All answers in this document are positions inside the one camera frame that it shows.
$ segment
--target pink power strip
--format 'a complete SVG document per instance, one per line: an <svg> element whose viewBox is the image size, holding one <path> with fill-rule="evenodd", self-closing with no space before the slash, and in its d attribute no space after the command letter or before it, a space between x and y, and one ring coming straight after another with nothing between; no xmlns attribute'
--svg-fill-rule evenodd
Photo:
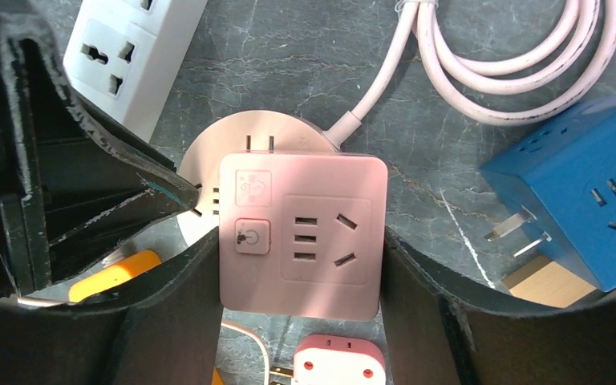
<svg viewBox="0 0 616 385"><path fill-rule="evenodd" d="M381 160L234 152L220 171L223 306L355 321L376 316L388 182Z"/></svg>
<svg viewBox="0 0 616 385"><path fill-rule="evenodd" d="M364 339L312 334L294 355L292 385L385 385L383 353Z"/></svg>

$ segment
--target yellow object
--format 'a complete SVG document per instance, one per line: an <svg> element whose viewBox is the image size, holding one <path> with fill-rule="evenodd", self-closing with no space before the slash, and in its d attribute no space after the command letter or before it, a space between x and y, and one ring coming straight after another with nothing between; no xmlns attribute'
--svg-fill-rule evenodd
<svg viewBox="0 0 616 385"><path fill-rule="evenodd" d="M218 370L213 368L213 378L211 379L211 385L225 385L221 379L221 375L218 374Z"/></svg>
<svg viewBox="0 0 616 385"><path fill-rule="evenodd" d="M119 286L160 263L159 256L152 250L143 250L133 254L72 285L70 288L70 302L81 302L93 294Z"/></svg>

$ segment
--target metal prong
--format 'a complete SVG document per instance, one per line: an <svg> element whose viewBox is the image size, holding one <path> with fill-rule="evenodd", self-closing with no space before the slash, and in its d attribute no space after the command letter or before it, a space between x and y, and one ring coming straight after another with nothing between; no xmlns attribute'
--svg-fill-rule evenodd
<svg viewBox="0 0 616 385"><path fill-rule="evenodd" d="M273 375L279 375L281 377L294 377L294 371L292 371L291 369L285 369L284 367L271 367L270 373Z"/></svg>
<svg viewBox="0 0 616 385"><path fill-rule="evenodd" d="M513 256L514 257L520 257L521 255L523 255L523 254L529 252L530 250L534 249L535 246L541 244L543 241L547 241L547 242L551 241L551 236L548 235L546 232L543 232L542 236L539 239L533 241L532 243L530 243L529 245L527 245L523 249L520 249L520 250L516 251Z"/></svg>
<svg viewBox="0 0 616 385"><path fill-rule="evenodd" d="M500 239L509 235L513 230L521 227L525 222L529 221L533 216L528 210L523 209L519 213L513 214L506 221L492 228L492 232L485 236L488 242Z"/></svg>

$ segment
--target blue power strip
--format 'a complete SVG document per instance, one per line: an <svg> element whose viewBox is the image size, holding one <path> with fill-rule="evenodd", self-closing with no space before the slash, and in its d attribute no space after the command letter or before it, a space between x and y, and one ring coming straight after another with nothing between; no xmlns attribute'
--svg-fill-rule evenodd
<svg viewBox="0 0 616 385"><path fill-rule="evenodd" d="M537 250L616 288L616 96L578 103L481 168Z"/></svg>

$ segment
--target universal socket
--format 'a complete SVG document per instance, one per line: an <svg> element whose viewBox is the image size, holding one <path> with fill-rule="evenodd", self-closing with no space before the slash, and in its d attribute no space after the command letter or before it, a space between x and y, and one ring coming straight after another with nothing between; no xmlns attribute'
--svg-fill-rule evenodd
<svg viewBox="0 0 616 385"><path fill-rule="evenodd" d="M190 145L178 175L200 186L193 211L178 216L188 245L199 241L218 225L219 166L232 152L335 152L313 124L275 111L243 111L226 116L206 128Z"/></svg>
<svg viewBox="0 0 616 385"><path fill-rule="evenodd" d="M83 0L63 59L72 87L148 142L205 5Z"/></svg>
<svg viewBox="0 0 616 385"><path fill-rule="evenodd" d="M221 302L365 321L379 309L388 171L373 156L235 152L221 161Z"/></svg>

